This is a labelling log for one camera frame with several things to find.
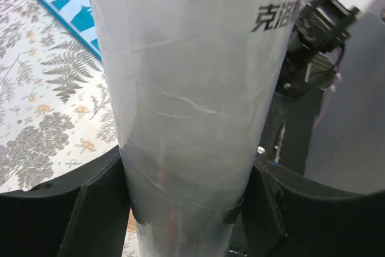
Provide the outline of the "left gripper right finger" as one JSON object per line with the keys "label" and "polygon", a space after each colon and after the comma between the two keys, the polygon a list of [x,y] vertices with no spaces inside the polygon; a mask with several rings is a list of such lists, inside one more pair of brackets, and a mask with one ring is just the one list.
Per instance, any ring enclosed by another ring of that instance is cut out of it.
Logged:
{"label": "left gripper right finger", "polygon": [[383,256],[384,193],[350,193],[256,158],[230,249],[237,256]]}

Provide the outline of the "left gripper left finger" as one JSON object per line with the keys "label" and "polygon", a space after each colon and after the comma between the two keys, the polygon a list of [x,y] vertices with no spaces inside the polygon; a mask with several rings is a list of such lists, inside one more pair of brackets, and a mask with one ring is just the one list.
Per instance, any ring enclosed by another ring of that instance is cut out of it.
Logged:
{"label": "left gripper left finger", "polygon": [[129,193],[118,147],[28,191],[1,194],[1,256],[121,256]]}

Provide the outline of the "white shuttlecock tube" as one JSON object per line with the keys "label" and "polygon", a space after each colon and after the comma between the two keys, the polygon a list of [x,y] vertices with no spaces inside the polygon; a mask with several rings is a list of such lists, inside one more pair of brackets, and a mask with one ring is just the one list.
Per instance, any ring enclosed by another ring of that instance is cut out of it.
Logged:
{"label": "white shuttlecock tube", "polygon": [[141,256],[224,256],[301,0],[90,0]]}

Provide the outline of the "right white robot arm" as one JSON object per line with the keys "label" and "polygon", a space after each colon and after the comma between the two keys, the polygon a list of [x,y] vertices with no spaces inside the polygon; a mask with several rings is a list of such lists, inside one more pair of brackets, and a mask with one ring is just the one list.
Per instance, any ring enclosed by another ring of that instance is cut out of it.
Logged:
{"label": "right white robot arm", "polygon": [[375,0],[311,0],[295,15],[295,26],[276,86],[291,99],[305,94],[308,64],[320,52],[344,49],[349,27]]}

